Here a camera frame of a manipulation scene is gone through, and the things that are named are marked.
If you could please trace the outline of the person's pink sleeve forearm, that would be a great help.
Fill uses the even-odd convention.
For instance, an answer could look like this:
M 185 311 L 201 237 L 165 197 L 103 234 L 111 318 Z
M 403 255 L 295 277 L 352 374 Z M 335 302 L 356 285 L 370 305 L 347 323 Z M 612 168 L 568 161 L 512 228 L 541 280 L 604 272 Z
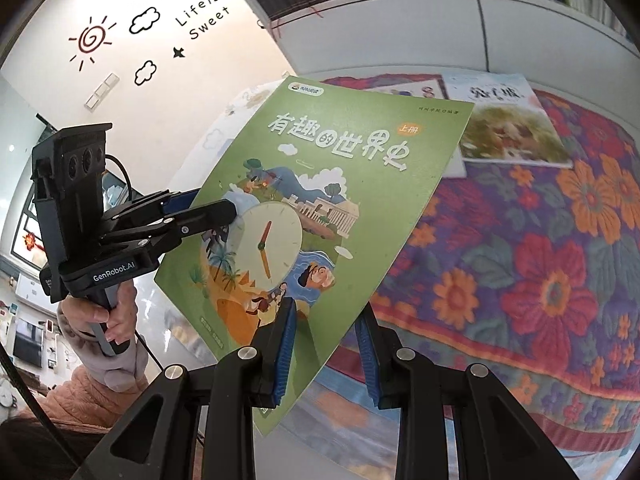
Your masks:
M 134 338 L 125 352 L 104 356 L 96 338 L 58 322 L 81 364 L 72 378 L 38 401 L 79 460 L 85 460 L 148 386 L 149 353 Z M 69 479 L 77 467 L 25 408 L 1 424 L 3 479 Z

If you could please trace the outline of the person's left hand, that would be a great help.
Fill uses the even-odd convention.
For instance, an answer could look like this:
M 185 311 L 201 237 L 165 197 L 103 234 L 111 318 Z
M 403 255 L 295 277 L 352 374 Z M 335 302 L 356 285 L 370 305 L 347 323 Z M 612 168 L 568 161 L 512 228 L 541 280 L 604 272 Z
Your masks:
M 119 284 L 116 294 L 116 306 L 107 311 L 88 299 L 67 296 L 60 303 L 60 313 L 70 330 L 82 338 L 94 338 L 92 326 L 105 325 L 104 337 L 108 342 L 123 344 L 134 338 L 138 308 L 137 289 L 133 281 Z

